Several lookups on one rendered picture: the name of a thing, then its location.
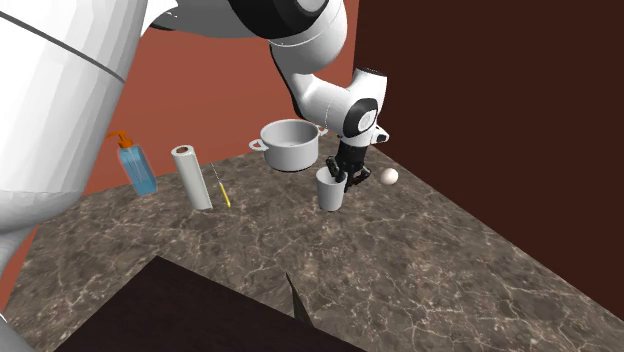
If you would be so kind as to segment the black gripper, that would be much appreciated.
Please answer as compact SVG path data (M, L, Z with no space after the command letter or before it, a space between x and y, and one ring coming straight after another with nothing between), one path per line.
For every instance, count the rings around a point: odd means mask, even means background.
M325 161L334 181L336 183L343 181L343 171L347 172L347 188L366 180L371 175L371 171L364 166L366 152L366 147L351 146L344 141L340 141L335 158L330 156Z

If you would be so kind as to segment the white cup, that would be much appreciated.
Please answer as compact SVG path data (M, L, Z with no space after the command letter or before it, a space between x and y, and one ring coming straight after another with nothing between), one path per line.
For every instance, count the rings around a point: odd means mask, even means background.
M341 176L341 181L337 182L327 166L316 172L317 199L322 210L333 212L342 206L346 182L346 173Z

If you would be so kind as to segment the white paper towel roll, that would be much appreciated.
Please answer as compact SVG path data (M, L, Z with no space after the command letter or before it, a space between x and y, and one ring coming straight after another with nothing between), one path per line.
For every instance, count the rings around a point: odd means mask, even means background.
M191 145L176 146L171 150L171 155L191 206L195 210L212 209L194 148Z

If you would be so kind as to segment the blue soap bottle orange pump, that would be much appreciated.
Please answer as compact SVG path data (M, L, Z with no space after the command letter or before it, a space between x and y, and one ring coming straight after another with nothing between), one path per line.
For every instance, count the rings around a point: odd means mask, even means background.
M143 149L135 144L124 130L111 132L109 137L117 137L118 157L134 190L139 196L155 193L157 182Z

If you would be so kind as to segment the yellow-handled thin metal skewer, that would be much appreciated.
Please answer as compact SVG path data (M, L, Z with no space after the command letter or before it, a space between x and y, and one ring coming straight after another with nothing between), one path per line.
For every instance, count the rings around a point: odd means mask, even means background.
M220 179L220 177L219 177L219 175L218 175L218 172L217 172L217 170L216 170L216 168L215 168L215 166L214 166L214 163L213 163L213 162L210 162L210 166L211 166L211 168L212 168L212 170L213 170L213 173L214 173L214 175L215 175L215 178L217 179L218 186L219 186L219 189L220 189L220 191L221 191L221 193L222 193L223 199L224 199L224 201L225 201L225 203L226 203L227 207L228 207L228 208L231 208L231 201L230 201L229 196L228 196L228 194L227 194L227 191L226 191L226 189L225 189L225 187L224 187L224 185L223 185L223 183L222 183L222 181L221 181L221 179Z

